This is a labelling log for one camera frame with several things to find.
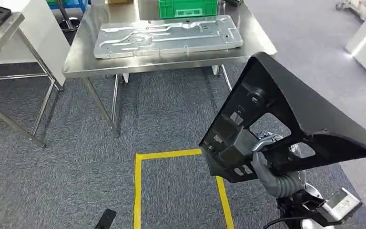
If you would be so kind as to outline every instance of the black plastic mount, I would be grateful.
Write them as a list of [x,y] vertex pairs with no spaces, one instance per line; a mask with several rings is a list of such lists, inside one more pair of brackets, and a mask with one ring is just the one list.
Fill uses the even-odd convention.
[[[231,183],[257,179],[250,162],[252,146],[259,139],[249,127],[266,113],[291,131],[261,150],[277,175],[366,157],[362,126],[271,56],[259,52],[249,59],[200,143],[212,176]],[[296,143],[307,144],[315,155],[295,155],[289,148]]]

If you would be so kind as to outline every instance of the white machine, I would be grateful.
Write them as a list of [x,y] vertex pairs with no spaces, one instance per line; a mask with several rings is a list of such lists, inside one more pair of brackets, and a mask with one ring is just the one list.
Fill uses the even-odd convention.
[[336,10],[351,9],[361,20],[366,20],[366,0],[340,0],[336,4]]

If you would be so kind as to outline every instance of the black cable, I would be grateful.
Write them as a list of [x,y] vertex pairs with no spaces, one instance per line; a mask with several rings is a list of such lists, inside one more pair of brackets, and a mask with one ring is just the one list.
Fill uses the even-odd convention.
[[266,224],[263,229],[267,229],[268,227],[270,227],[271,225],[274,225],[276,223],[279,222],[284,222],[284,221],[289,221],[289,220],[303,220],[303,219],[308,219],[308,216],[298,216],[298,217],[287,217],[287,218],[279,218],[279,219],[275,219],[271,222],[269,222],[268,224]]

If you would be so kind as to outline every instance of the metal rod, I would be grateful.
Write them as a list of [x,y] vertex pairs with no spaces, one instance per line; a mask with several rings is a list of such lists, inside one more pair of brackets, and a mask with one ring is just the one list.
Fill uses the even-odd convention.
[[43,77],[43,76],[48,76],[48,75],[47,74],[8,75],[8,76],[0,76],[0,80],[17,80],[17,79],[35,78],[35,77]]
[[232,91],[231,82],[229,82],[228,75],[226,74],[225,66],[221,64],[222,74],[224,75],[226,84],[228,85],[229,91]]
[[94,89],[91,80],[88,77],[83,77],[82,80],[86,86],[86,89],[88,89],[88,92],[93,97],[93,101],[94,101],[95,105],[99,109],[100,113],[103,115],[103,118],[107,122],[107,125],[109,125],[110,129],[112,130],[114,136],[115,137],[119,136],[120,134],[119,134],[117,128],[114,126],[112,119],[110,118],[106,109],[104,108],[102,101],[100,100],[99,96],[97,95],[96,90]]
[[119,74],[116,74],[115,80],[114,80],[114,92],[113,92],[113,101],[112,101],[112,121],[113,124],[117,123],[115,121],[116,118],[116,108],[117,108],[117,92],[118,92],[118,85],[119,85]]
[[54,86],[57,88],[58,91],[62,91],[62,86],[60,83],[55,79],[55,76],[52,74],[50,69],[45,64],[44,60],[40,57],[39,53],[34,49],[33,45],[30,43],[29,39],[24,35],[24,33],[18,29],[17,32],[19,33],[20,37],[22,38],[24,44],[27,46],[27,48],[30,50],[30,52],[33,54],[33,56],[36,58],[37,62],[39,63],[40,67],[43,69],[43,71],[48,75],[50,80],[54,80]]
[[41,107],[40,107],[39,115],[37,116],[37,119],[36,119],[36,121],[34,122],[33,130],[32,130],[32,132],[31,132],[31,134],[32,134],[32,135],[36,135],[36,133],[37,133],[37,129],[39,128],[41,118],[43,117],[45,107],[47,106],[47,102],[48,102],[48,100],[50,99],[50,95],[51,95],[51,92],[52,92],[52,89],[53,89],[53,88],[54,88],[54,80],[51,80],[50,87],[48,88],[48,91],[47,91],[47,93],[45,94],[45,97],[44,97],[43,103],[42,103],[42,105],[41,105]]
[[13,121],[11,118],[7,117],[4,113],[0,111],[0,118],[5,121],[7,124],[12,126],[15,130],[19,131],[23,136],[28,138],[30,141],[33,141],[37,146],[44,147],[44,143],[36,138],[35,136],[31,135],[29,132],[27,132],[23,127],[21,127],[19,124],[17,124],[15,121]]
[[57,0],[57,5],[58,5],[58,9],[60,9],[60,11],[61,11],[61,14],[62,14],[62,16],[65,20],[65,23],[68,26],[68,29],[73,29],[72,22],[68,17],[68,14],[67,14],[67,11],[64,8],[64,5],[62,4],[62,0]]

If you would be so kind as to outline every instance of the wheel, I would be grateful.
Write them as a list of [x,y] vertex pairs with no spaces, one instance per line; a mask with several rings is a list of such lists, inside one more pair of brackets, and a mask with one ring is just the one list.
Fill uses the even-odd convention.
[[338,3],[338,4],[336,4],[335,8],[336,8],[336,10],[344,10],[345,9],[345,3],[344,2]]

